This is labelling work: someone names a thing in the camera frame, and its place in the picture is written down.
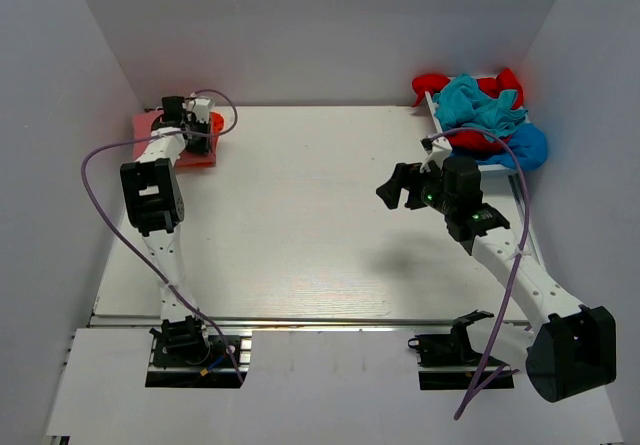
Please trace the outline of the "pink t-shirt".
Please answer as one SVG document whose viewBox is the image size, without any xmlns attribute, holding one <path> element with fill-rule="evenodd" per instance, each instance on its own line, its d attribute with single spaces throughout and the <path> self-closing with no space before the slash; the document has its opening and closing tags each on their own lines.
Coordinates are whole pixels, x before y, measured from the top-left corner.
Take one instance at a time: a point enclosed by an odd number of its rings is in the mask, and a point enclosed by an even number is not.
<svg viewBox="0 0 640 445">
<path fill-rule="evenodd" d="M 141 114 L 136 114 L 132 118 L 133 136 L 135 139 L 149 136 L 154 120 L 162 114 L 160 110 L 154 110 Z M 176 162 L 179 168 L 184 167 L 213 167 L 216 163 L 216 147 L 218 140 L 211 139 L 211 150 L 206 155 L 199 155 L 185 150 Z M 137 143 L 133 146 L 133 159 L 138 159 L 145 148 L 146 143 Z"/>
</svg>

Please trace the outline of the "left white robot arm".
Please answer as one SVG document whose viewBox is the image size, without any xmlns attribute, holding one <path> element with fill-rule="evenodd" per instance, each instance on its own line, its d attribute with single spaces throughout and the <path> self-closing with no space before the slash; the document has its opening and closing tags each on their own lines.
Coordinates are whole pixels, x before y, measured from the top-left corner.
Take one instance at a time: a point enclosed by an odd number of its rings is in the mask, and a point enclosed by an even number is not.
<svg viewBox="0 0 640 445">
<path fill-rule="evenodd" d="M 194 300 L 185 287 L 186 272 L 180 245 L 185 205 L 175 174 L 184 153 L 207 154 L 213 145 L 213 100 L 192 95 L 162 99 L 161 114 L 141 143 L 141 152 L 121 166 L 120 177 L 130 224 L 142 236 L 150 261 L 159 270 L 162 332 L 201 323 L 192 312 Z"/>
</svg>

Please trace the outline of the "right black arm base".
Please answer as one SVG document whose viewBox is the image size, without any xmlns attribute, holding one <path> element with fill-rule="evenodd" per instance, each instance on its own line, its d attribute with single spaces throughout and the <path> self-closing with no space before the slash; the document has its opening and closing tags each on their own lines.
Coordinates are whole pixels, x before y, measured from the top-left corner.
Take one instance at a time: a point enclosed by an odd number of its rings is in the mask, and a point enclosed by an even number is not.
<svg viewBox="0 0 640 445">
<path fill-rule="evenodd" d="M 418 357 L 421 391 L 463 391 L 471 384 L 482 352 L 469 340 L 468 328 L 480 322 L 487 325 L 494 315 L 475 310 L 456 318 L 446 332 L 415 335 L 407 346 Z"/>
</svg>

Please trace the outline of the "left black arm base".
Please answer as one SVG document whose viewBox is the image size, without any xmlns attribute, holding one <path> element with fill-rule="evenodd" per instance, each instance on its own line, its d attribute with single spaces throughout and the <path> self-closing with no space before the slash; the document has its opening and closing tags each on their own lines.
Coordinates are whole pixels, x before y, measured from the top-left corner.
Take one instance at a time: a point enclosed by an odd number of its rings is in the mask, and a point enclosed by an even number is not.
<svg viewBox="0 0 640 445">
<path fill-rule="evenodd" d="M 199 318 L 165 320 L 149 330 L 147 388 L 239 389 L 248 373 L 250 339 L 221 336 Z"/>
</svg>

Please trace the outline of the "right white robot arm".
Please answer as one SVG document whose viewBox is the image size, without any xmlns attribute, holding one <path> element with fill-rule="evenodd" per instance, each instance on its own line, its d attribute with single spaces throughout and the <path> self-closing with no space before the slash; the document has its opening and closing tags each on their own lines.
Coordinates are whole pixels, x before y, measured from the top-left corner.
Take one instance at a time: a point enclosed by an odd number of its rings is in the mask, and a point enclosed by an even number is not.
<svg viewBox="0 0 640 445">
<path fill-rule="evenodd" d="M 497 317 L 472 311 L 446 334 L 422 334 L 408 345 L 423 367 L 503 364 L 529 378 L 554 403 L 607 385 L 617 377 L 616 323 L 603 306 L 588 307 L 563 289 L 520 249 L 509 221 L 486 203 L 481 173 L 471 158 L 442 164 L 398 163 L 376 194 L 389 209 L 406 191 L 406 208 L 432 208 L 449 235 L 485 267 L 525 314 L 530 330 L 502 326 Z"/>
</svg>

